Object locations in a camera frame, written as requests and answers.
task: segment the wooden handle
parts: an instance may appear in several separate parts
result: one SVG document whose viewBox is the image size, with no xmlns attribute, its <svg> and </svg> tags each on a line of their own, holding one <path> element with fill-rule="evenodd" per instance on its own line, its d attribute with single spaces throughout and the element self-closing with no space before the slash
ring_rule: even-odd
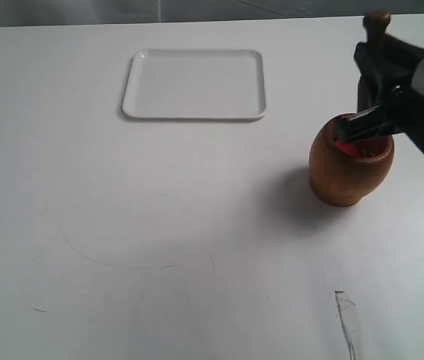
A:
<svg viewBox="0 0 424 360">
<path fill-rule="evenodd" d="M 390 24 L 390 12 L 376 10 L 366 13 L 363 18 L 363 27 L 367 31 L 367 43 L 381 48 L 386 27 Z"/>
</svg>

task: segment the white table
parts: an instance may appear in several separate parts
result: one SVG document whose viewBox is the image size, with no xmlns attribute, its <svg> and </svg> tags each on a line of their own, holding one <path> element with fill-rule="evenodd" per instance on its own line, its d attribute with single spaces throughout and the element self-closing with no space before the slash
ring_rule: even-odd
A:
<svg viewBox="0 0 424 360">
<path fill-rule="evenodd" d="M 372 195 L 308 189 L 320 126 L 353 111 L 361 18 L 0 28 L 0 359 L 424 359 L 424 157 L 397 136 Z M 389 31 L 424 46 L 424 15 Z M 147 47 L 253 48 L 252 124 L 120 115 Z"/>
</svg>

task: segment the white tray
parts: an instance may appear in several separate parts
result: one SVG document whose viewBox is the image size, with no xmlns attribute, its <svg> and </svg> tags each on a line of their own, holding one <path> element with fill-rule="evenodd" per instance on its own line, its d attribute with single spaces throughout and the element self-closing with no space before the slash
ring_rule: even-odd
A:
<svg viewBox="0 0 424 360">
<path fill-rule="evenodd" d="M 262 56 L 241 49 L 144 49 L 134 55 L 123 111 L 139 119 L 260 119 Z"/>
</svg>

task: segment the wooden cup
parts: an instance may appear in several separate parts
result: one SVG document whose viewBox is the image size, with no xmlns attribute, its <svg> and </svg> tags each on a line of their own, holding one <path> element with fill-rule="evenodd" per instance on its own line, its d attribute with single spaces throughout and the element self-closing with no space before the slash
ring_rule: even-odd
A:
<svg viewBox="0 0 424 360">
<path fill-rule="evenodd" d="M 333 206 L 358 203 L 381 184 L 393 162 L 391 136 L 356 142 L 361 149 L 374 154 L 372 157 L 354 157 L 335 144 L 332 138 L 335 120 L 352 115 L 339 115 L 322 127 L 311 146 L 308 160 L 311 189 L 319 199 Z"/>
</svg>

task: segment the white wall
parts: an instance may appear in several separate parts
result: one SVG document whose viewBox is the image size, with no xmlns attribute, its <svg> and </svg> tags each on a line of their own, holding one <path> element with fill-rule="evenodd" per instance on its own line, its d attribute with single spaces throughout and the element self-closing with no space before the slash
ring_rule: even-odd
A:
<svg viewBox="0 0 424 360">
<path fill-rule="evenodd" d="M 424 13 L 424 0 L 0 0 L 0 26 Z"/>
</svg>

